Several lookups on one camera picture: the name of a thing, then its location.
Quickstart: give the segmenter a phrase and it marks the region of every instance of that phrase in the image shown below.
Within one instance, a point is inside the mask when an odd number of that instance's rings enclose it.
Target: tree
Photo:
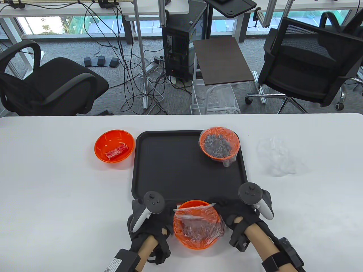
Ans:
[[[57,34],[57,33],[53,32],[53,30],[51,30],[51,31],[49,31],[49,32],[44,31],[44,32],[42,32],[41,34]]]
[[[70,28],[70,23],[73,20],[73,16],[61,17],[63,30],[65,34],[74,34],[74,31]]]

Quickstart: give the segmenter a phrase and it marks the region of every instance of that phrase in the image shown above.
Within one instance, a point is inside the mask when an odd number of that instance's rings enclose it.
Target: black office chair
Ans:
[[[23,80],[6,74],[9,61],[27,47],[34,51],[33,72]],[[108,90],[103,77],[70,59],[55,58],[40,66],[40,52],[36,42],[26,40],[0,54],[0,98],[8,111],[20,116],[86,114]]]
[[[257,87],[267,85],[283,94],[247,94],[245,102],[252,103],[250,97],[282,98],[278,113],[287,102],[307,113],[295,98],[330,105],[343,83],[356,75],[363,40],[284,17],[279,30],[270,29],[264,50]]]
[[[326,20],[329,19],[331,25],[326,25]],[[319,27],[325,28],[331,31],[336,31],[339,33],[353,35],[358,38],[363,38],[363,26],[361,26],[363,22],[363,9],[360,10],[345,26],[340,26],[337,18],[335,17],[334,13],[328,11],[324,12],[320,18]],[[359,84],[363,85],[363,74],[358,71],[358,74],[351,78],[352,80],[356,81]],[[341,110],[341,106],[344,107],[343,103],[346,98],[346,93],[342,92],[340,94],[339,103],[335,105],[336,110]]]

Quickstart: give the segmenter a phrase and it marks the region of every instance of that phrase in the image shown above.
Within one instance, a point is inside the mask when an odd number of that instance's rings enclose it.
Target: vr controller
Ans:
[[[131,205],[134,217],[130,224],[130,231],[137,232],[151,214],[159,214],[164,210],[165,200],[158,192],[149,191],[144,195],[143,202],[135,199]]]
[[[243,183],[238,189],[238,196],[243,203],[253,205],[264,218],[273,219],[271,195],[268,191],[261,189],[256,183]]]
[[[261,189],[255,183],[246,182],[239,187],[238,195],[242,202],[254,206],[264,218],[273,219],[271,195],[268,191]],[[164,210],[165,200],[158,192],[149,191],[144,195],[143,201],[135,199],[131,205],[134,216],[130,224],[130,231],[137,232],[151,214],[159,214]]]

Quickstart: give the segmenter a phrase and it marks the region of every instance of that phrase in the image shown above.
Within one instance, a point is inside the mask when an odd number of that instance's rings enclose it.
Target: computer tower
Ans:
[[[193,41],[205,38],[207,4],[188,1],[189,13],[170,15],[163,28],[165,73],[188,81],[193,78]]]

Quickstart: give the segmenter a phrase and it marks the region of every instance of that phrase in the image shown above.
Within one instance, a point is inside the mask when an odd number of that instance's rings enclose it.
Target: label sticker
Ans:
[[[110,265],[106,268],[105,272],[115,272],[122,260],[114,258]]]

